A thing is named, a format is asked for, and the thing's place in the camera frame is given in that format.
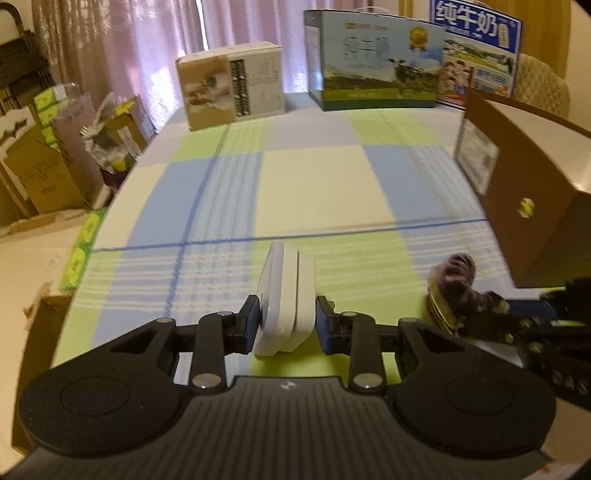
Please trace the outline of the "green tissue packs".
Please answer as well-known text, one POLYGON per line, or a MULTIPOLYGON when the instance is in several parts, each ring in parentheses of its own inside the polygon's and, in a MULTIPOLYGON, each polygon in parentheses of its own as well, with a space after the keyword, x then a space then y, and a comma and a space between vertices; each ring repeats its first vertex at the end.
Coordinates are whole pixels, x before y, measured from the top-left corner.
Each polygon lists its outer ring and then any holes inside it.
POLYGON ((107 211, 107 207, 93 211, 82 223, 59 283, 58 289, 63 294, 79 288, 107 211))

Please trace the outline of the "milk carton box with cows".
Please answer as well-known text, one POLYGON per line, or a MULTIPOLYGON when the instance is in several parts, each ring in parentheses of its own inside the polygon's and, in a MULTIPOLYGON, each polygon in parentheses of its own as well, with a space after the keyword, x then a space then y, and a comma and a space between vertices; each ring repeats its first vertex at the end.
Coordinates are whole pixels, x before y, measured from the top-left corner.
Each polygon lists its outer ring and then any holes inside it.
POLYGON ((325 111, 429 108, 439 96, 446 30, 363 11, 304 12, 308 94, 325 111))

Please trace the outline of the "white power adapter plug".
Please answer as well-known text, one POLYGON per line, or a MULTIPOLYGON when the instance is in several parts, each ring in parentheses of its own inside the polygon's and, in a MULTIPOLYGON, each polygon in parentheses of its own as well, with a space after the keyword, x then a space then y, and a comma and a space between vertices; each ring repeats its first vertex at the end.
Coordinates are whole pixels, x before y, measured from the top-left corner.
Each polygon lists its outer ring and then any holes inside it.
POLYGON ((257 284, 262 320, 253 353, 293 352, 315 328, 315 260, 273 241, 257 284))

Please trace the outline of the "brown cardboard shoe box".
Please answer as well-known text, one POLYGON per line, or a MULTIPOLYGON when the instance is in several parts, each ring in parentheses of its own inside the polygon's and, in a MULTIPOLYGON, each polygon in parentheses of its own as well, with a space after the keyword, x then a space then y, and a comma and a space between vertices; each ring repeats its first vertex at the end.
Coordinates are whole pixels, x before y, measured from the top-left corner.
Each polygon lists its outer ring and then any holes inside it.
POLYGON ((467 96, 454 158, 518 288, 590 275, 590 133, 486 92, 467 96))

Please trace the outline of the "dark purple hair scrunchie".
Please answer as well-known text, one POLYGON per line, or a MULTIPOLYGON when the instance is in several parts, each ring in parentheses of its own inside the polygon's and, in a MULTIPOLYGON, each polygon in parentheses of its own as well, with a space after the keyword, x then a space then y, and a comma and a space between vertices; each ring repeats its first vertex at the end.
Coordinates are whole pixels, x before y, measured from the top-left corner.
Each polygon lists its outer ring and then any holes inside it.
POLYGON ((506 314, 509 303, 493 291, 474 289, 476 263, 467 253, 457 253, 431 270, 427 311, 445 331, 456 333, 481 314, 506 314))

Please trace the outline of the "pink curtain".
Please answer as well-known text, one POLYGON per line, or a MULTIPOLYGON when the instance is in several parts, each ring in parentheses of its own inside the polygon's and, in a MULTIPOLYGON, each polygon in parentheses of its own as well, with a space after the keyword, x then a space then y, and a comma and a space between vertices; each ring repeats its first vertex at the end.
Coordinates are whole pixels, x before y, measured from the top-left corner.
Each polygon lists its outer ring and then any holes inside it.
POLYGON ((308 89, 304 11, 360 1, 34 1, 36 36, 53 79, 100 102, 141 98, 161 128, 181 107, 175 61, 192 52, 269 41, 283 49, 283 89, 308 89))

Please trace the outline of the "beige white product box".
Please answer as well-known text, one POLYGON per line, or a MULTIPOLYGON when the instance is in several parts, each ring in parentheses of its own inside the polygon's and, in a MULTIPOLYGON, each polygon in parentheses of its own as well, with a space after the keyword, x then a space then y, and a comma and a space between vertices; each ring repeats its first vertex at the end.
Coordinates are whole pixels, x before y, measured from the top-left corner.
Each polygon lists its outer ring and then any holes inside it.
POLYGON ((280 46, 262 41, 187 54, 175 66, 191 131, 283 114, 280 46))

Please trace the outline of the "cardboard boxes on floor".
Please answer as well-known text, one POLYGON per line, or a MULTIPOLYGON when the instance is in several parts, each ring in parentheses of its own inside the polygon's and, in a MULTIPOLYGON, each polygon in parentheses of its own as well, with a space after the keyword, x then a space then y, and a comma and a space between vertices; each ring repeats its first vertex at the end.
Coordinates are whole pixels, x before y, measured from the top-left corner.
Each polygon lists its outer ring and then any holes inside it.
POLYGON ((91 208, 117 189, 155 128, 140 96, 109 93, 98 106, 76 83, 34 96, 1 115, 1 212, 12 203, 25 218, 91 208))

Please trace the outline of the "beige quilted chair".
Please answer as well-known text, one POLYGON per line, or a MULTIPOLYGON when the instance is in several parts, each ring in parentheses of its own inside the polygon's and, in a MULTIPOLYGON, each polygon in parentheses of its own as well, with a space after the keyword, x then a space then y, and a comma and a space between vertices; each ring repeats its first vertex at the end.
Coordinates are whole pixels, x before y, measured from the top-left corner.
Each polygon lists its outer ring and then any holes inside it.
POLYGON ((570 91, 552 68, 535 57, 521 54, 512 98, 567 119, 570 91))

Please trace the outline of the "blue white milk carton box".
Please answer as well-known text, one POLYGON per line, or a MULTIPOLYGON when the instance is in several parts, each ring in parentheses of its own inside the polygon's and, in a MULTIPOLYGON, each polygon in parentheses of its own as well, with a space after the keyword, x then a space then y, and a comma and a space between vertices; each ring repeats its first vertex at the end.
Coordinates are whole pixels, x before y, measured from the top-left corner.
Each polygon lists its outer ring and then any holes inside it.
POLYGON ((463 108, 471 89, 509 97, 518 69, 523 22, 470 1, 430 3, 430 21, 446 30, 439 101, 463 108))

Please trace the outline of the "checkered bed sheet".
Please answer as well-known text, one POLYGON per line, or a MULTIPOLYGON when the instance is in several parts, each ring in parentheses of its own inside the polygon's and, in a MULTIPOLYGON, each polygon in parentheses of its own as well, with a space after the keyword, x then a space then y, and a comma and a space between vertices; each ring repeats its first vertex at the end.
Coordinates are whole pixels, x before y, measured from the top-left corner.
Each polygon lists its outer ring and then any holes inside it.
POLYGON ((153 319, 193 324, 256 292, 273 241, 315 260, 315 291, 393 324, 424 317, 433 267, 455 253, 475 285, 519 298, 453 158, 460 111, 287 112, 190 132, 175 113, 109 207, 54 360, 153 319))

